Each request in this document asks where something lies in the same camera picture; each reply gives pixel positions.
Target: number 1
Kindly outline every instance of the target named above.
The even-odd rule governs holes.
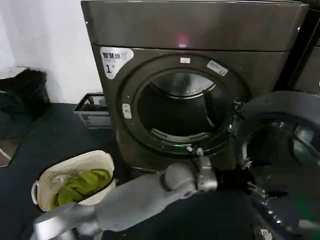
[[[111,71],[110,71],[109,65],[107,64],[107,65],[106,65],[106,67],[108,68],[107,73],[108,73],[108,74],[110,74],[110,73],[111,73]]]

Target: washing machine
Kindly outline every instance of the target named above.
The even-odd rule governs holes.
[[[235,168],[233,122],[273,91],[308,10],[287,0],[81,5],[121,154],[155,171],[190,163],[190,145]]]
[[[320,94],[319,60],[320,3],[311,1],[275,89]]]

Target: white wall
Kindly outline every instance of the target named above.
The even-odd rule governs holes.
[[[0,0],[0,11],[16,64],[48,73],[51,102],[102,92],[80,0]]]
[[[0,70],[15,64],[3,19],[0,15]]]

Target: washing machine door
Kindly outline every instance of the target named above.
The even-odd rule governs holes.
[[[238,112],[229,144],[238,164],[251,163],[261,214],[294,236],[319,237],[320,98],[295,91],[254,98]]]
[[[250,91],[225,64],[176,52],[144,62],[123,81],[119,114],[133,138],[160,154],[188,157],[190,144],[214,153],[228,144],[235,108]]]

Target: washing machine drum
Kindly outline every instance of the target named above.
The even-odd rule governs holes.
[[[210,138],[227,116],[227,99],[213,81],[188,73],[157,77],[141,92],[137,112],[155,136],[190,144]]]

